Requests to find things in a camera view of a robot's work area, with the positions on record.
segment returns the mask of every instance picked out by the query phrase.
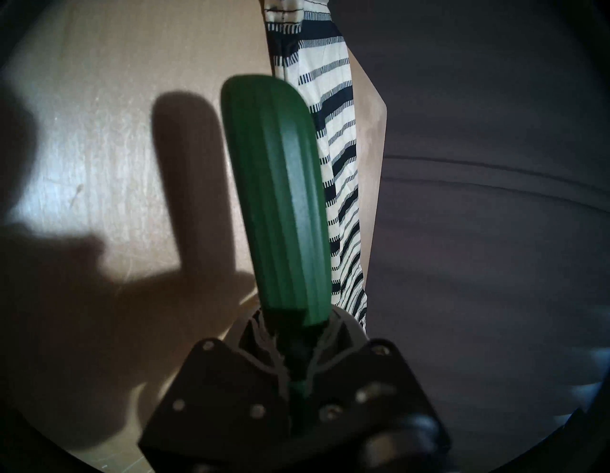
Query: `gray fabric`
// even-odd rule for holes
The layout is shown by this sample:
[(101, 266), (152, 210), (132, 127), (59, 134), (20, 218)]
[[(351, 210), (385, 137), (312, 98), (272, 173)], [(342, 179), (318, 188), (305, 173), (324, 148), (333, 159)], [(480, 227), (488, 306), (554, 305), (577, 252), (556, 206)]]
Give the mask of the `gray fabric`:
[(463, 471), (488, 471), (608, 367), (608, 89), (541, 2), (331, 10), (388, 108), (368, 334), (399, 346)]

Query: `black metal plate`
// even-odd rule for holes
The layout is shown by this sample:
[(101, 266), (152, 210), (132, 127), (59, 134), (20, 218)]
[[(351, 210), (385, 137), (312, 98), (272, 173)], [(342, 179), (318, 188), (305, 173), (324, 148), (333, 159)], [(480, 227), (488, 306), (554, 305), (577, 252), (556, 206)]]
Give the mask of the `black metal plate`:
[[(208, 340), (210, 350), (203, 349), (205, 342), (191, 350), (142, 434), (140, 449), (155, 470), (164, 471), (167, 463), (172, 471), (186, 467), (173, 455), (186, 457), (187, 464), (226, 464), (288, 437), (288, 407), (277, 378), (221, 341)], [(177, 400), (182, 409), (174, 408)], [(250, 415), (254, 404), (265, 408), (261, 419)]]

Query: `bolt head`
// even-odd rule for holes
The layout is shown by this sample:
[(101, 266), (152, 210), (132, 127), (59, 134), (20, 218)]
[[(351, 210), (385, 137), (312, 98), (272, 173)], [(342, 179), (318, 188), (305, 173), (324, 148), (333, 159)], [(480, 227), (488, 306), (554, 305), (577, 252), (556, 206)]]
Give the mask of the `bolt head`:
[(375, 345), (371, 350), (375, 355), (387, 356), (390, 354), (390, 349), (385, 345)]
[(318, 412), (322, 422), (333, 421), (343, 413), (343, 408), (339, 404), (326, 404)]
[(186, 403), (184, 402), (184, 399), (176, 399), (174, 401), (174, 403), (171, 405), (171, 408), (174, 409), (176, 412), (180, 412), (180, 411), (184, 410), (185, 406), (186, 406)]
[(267, 410), (263, 404), (252, 404), (252, 407), (250, 408), (250, 417), (253, 419), (262, 419), (265, 417), (266, 413)]

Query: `black and white striped cloth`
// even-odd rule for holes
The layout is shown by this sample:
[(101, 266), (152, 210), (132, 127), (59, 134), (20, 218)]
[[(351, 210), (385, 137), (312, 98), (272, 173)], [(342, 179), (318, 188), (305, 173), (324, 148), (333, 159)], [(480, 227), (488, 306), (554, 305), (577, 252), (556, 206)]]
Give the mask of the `black and white striped cloth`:
[(316, 129), (331, 243), (332, 303), (366, 327), (360, 266), (356, 120), (350, 60), (328, 0), (265, 0), (274, 74), (309, 106)]

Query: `fabric strap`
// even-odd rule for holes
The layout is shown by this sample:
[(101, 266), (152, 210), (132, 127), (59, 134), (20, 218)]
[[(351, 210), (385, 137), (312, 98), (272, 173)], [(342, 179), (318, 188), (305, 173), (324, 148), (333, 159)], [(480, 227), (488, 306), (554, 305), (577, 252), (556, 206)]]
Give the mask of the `fabric strap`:
[(356, 119), (347, 46), (328, 0), (266, 0), (273, 73), (300, 92), (316, 129), (331, 249), (331, 302), (366, 327)]

